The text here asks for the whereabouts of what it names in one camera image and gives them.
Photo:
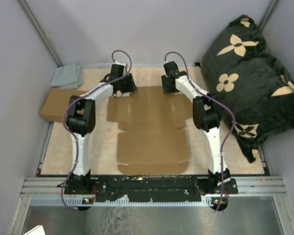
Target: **folded cloth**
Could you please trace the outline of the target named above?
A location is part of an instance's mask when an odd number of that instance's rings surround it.
[[[71,63],[56,69],[51,86],[62,89],[76,89],[79,85],[82,85],[82,83],[82,66]]]

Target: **floor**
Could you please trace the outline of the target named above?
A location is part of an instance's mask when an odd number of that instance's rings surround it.
[[[282,235],[272,197],[236,197],[222,212],[209,207],[31,206],[23,233],[43,225],[47,235]]]
[[[93,89],[103,77],[110,72],[110,68],[84,69],[84,83],[78,90],[89,91]],[[141,86],[161,86],[161,75],[164,74],[162,67],[156,68],[132,68],[135,84]],[[206,89],[199,67],[190,67],[191,79],[200,87]],[[120,174],[117,168],[116,147],[117,135],[122,132],[118,124],[106,120],[107,103],[105,100],[96,107],[96,127],[90,139],[90,167],[92,174]],[[197,130],[193,120],[186,120],[188,144],[191,151],[189,167],[184,174],[207,174],[208,156],[205,151],[205,136]],[[223,140],[228,129],[221,124],[220,138]],[[236,139],[233,135],[227,140],[225,147],[225,160],[231,174],[263,174],[263,166],[260,157],[250,164],[243,156]],[[55,123],[51,133],[42,175],[68,174],[72,167],[72,144],[71,137],[61,123]]]

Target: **gray wall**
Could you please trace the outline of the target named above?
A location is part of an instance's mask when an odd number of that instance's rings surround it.
[[[163,64],[176,50],[200,60],[241,14],[259,22],[270,0],[27,0],[64,64],[110,63],[115,49],[135,64]]]
[[[0,1],[0,235],[7,234],[45,122],[55,64],[16,0]]]
[[[294,0],[282,0],[264,31],[269,48],[294,79]],[[294,131],[274,136],[266,142],[273,172],[283,177],[294,208]]]

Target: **pillow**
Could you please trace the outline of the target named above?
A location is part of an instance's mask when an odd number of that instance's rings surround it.
[[[253,19],[243,15],[214,40],[201,63],[209,91],[235,115],[233,134],[250,163],[268,136],[294,129],[294,82],[266,47]],[[231,127],[231,116],[223,116]]]

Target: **black base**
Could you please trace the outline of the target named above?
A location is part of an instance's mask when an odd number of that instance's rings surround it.
[[[229,194],[238,193],[235,179],[226,183]],[[199,175],[123,176],[87,174],[73,176],[65,187],[65,194],[93,194],[96,202],[115,201],[127,195],[130,202],[199,202],[201,195],[220,190],[208,177]]]

